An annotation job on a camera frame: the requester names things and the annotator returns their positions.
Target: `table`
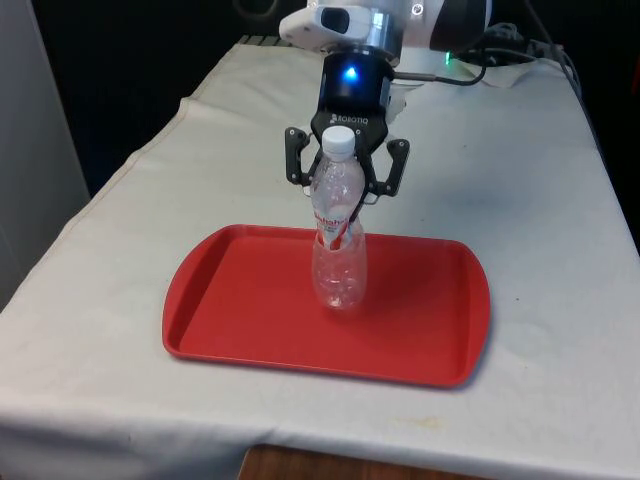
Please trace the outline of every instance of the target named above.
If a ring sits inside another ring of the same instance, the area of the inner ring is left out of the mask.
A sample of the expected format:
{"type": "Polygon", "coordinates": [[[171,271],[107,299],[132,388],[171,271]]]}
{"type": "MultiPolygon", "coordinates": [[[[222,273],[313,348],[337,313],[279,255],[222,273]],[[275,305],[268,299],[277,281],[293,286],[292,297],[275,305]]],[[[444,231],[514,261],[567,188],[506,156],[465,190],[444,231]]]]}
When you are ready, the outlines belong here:
{"type": "Polygon", "coordinates": [[[252,448],[238,480],[481,480],[386,463],[355,460],[337,455],[261,445],[252,448]]]}
{"type": "Polygon", "coordinates": [[[283,133],[308,125],[320,72],[296,49],[235,47],[65,228],[0,316],[0,474],[230,479],[268,443],[487,478],[640,478],[640,261],[549,66],[512,89],[409,93],[391,126],[413,148],[400,195],[362,216],[370,232],[462,241],[483,263],[493,328],[464,388],[164,351],[164,295],[200,240],[313,226],[284,178],[283,133]]]}

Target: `black cable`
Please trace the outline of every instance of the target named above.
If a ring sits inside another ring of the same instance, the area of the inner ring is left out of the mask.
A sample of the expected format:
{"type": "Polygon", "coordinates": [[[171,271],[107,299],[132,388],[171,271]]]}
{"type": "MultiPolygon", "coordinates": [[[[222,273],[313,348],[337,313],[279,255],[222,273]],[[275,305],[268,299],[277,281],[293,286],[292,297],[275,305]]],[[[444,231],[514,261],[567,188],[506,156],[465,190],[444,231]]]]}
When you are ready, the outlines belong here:
{"type": "Polygon", "coordinates": [[[551,38],[551,35],[549,34],[549,31],[544,26],[544,23],[542,23],[542,20],[538,16],[538,13],[536,12],[536,10],[533,8],[533,5],[531,5],[531,2],[529,0],[522,0],[522,1],[524,2],[524,6],[526,7],[529,15],[531,16],[531,19],[534,21],[537,29],[540,31],[540,34],[544,37],[544,41],[549,44],[549,48],[551,48],[551,55],[553,56],[553,59],[560,64],[560,67],[562,68],[562,73],[564,73],[565,77],[567,77],[567,80],[569,80],[569,83],[571,84],[571,88],[573,88],[573,91],[575,92],[576,96],[578,98],[581,98],[582,95],[580,94],[580,89],[578,88],[578,85],[576,84],[575,79],[569,74],[569,69],[567,68],[567,62],[564,59],[564,55],[560,54],[560,50],[558,49],[558,46],[554,43],[553,39],[551,38]]]}
{"type": "Polygon", "coordinates": [[[584,103],[584,100],[582,98],[582,95],[580,94],[580,90],[578,89],[577,84],[575,83],[571,75],[569,75],[569,71],[567,70],[567,64],[564,60],[563,55],[560,55],[558,46],[553,42],[553,39],[551,38],[549,31],[544,26],[544,23],[542,23],[542,20],[540,20],[540,17],[538,16],[538,13],[533,8],[533,5],[531,5],[531,2],[529,0],[522,0],[522,1],[524,3],[525,8],[529,12],[529,15],[531,15],[531,19],[535,22],[538,30],[540,30],[540,34],[544,37],[544,40],[549,44],[549,47],[551,48],[551,54],[553,55],[554,60],[558,62],[562,67],[562,72],[564,73],[565,77],[567,77],[567,80],[569,81],[571,88],[576,94],[578,102],[580,103],[580,107],[582,108],[582,112],[584,113],[584,116],[587,119],[587,124],[589,125],[589,129],[591,130],[591,135],[593,136],[593,140],[596,144],[596,148],[598,149],[598,153],[600,154],[600,158],[604,163],[605,169],[607,170],[607,174],[609,174],[609,166],[607,165],[607,160],[605,159],[604,153],[602,151],[602,145],[600,145],[600,140],[598,139],[598,135],[596,134],[596,129],[593,126],[593,121],[591,120],[591,116],[589,115],[589,111],[587,110],[587,106],[584,103]]]}
{"type": "Polygon", "coordinates": [[[482,70],[477,77],[472,80],[456,80],[454,78],[439,77],[437,75],[430,75],[424,73],[408,73],[408,72],[396,72],[394,75],[395,80],[409,80],[411,82],[438,82],[446,83],[447,85],[457,85],[459,87],[471,87],[477,83],[480,83],[487,74],[487,62],[485,61],[485,53],[482,51],[482,70]]]}

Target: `plastic tray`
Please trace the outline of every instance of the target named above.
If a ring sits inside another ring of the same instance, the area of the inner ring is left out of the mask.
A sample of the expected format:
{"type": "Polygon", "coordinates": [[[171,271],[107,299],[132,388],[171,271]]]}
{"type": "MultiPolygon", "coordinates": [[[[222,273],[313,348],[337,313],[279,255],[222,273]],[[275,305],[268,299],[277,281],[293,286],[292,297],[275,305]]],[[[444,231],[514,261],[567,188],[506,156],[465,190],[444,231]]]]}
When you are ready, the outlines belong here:
{"type": "Polygon", "coordinates": [[[185,259],[164,309],[174,356],[454,387],[489,330],[489,288],[464,245],[367,235],[369,286],[357,310],[322,308],[311,283],[315,232],[231,226],[185,259]]]}

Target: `plastic water bottle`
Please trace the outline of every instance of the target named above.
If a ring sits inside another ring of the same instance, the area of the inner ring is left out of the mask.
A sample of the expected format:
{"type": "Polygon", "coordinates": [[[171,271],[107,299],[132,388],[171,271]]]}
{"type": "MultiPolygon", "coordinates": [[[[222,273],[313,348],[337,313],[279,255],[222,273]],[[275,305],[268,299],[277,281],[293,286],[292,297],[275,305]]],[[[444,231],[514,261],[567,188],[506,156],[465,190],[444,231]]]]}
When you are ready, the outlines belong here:
{"type": "Polygon", "coordinates": [[[355,135],[330,127],[322,136],[324,156],[311,185],[318,224],[313,247],[313,284],[324,305],[346,310],[364,298],[367,248],[359,220],[350,223],[365,189],[365,175],[355,158],[355,135]]]}

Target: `white bottle cap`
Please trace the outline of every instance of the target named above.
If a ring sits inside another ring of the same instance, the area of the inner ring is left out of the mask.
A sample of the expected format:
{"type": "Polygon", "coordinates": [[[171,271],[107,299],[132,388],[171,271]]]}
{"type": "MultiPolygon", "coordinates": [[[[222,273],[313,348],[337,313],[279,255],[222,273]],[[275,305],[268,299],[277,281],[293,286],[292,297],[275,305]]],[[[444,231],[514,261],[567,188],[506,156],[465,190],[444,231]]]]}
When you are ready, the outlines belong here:
{"type": "Polygon", "coordinates": [[[349,127],[329,127],[322,134],[322,150],[331,160],[342,162],[356,151],[356,136],[349,127]]]}

